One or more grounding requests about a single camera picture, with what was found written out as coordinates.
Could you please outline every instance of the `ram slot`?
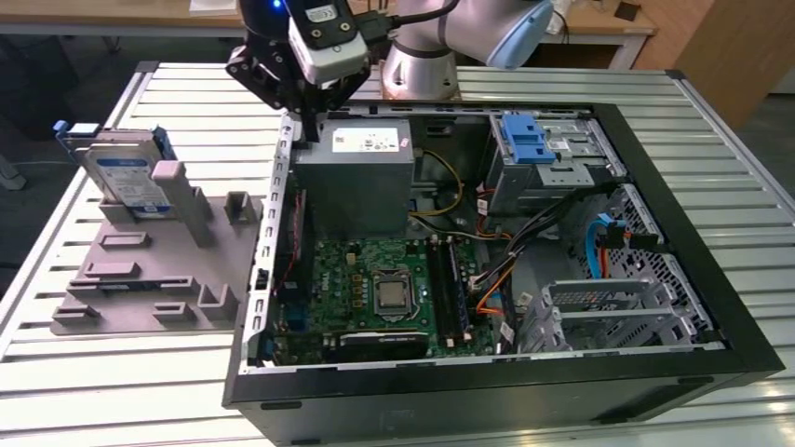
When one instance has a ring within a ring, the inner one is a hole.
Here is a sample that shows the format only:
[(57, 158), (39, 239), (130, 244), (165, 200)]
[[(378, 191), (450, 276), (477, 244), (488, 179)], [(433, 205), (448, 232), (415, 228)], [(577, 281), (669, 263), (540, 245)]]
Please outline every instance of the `ram slot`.
[(469, 339), (466, 292), (461, 283), (453, 246), (448, 241), (426, 243), (431, 301), (441, 342), (454, 347), (457, 341)]

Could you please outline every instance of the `blue hard drive label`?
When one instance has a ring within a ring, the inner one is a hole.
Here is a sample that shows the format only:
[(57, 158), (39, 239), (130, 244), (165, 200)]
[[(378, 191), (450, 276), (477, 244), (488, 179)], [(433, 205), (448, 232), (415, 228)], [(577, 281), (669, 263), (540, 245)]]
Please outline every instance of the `blue hard drive label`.
[(115, 196), (138, 217), (165, 217), (173, 208), (153, 180), (153, 167), (143, 158), (101, 158), (102, 177)]

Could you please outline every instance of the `black connector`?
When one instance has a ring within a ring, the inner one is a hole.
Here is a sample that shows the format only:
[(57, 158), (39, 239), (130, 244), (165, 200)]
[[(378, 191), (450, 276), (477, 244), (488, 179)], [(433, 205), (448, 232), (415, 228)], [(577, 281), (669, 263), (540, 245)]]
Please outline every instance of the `black connector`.
[(265, 291), (269, 288), (269, 271), (263, 268), (258, 269), (258, 281), (255, 283), (255, 291)]
[(359, 33), (365, 38), (369, 47), (389, 40), (389, 32), (394, 29), (393, 20), (387, 14), (378, 11), (369, 11), (354, 17)]

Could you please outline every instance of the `cpu socket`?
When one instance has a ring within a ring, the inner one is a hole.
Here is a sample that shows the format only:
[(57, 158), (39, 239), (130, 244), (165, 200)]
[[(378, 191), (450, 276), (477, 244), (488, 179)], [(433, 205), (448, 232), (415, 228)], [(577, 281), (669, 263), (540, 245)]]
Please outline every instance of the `cpu socket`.
[(373, 272), (374, 312), (386, 321), (401, 321), (411, 315), (414, 304), (411, 272), (375, 270)]

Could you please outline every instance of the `wooden desk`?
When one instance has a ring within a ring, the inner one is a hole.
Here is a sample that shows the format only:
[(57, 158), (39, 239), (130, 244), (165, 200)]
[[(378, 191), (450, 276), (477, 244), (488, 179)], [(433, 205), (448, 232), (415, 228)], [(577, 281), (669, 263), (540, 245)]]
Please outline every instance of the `wooden desk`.
[[(355, 12), (367, 9), (367, 0), (351, 0)], [(606, 0), (601, 12), (592, 0), (573, 6), (568, 22), (573, 44), (614, 45), (610, 68), (629, 69), (646, 37), (658, 30), (644, 14), (636, 21), (617, 19), (620, 0)], [(241, 37), (241, 16), (193, 17), (190, 0), (2, 0), (0, 34), (134, 35), (173, 37)], [(562, 35), (548, 35), (545, 43), (558, 44)]]

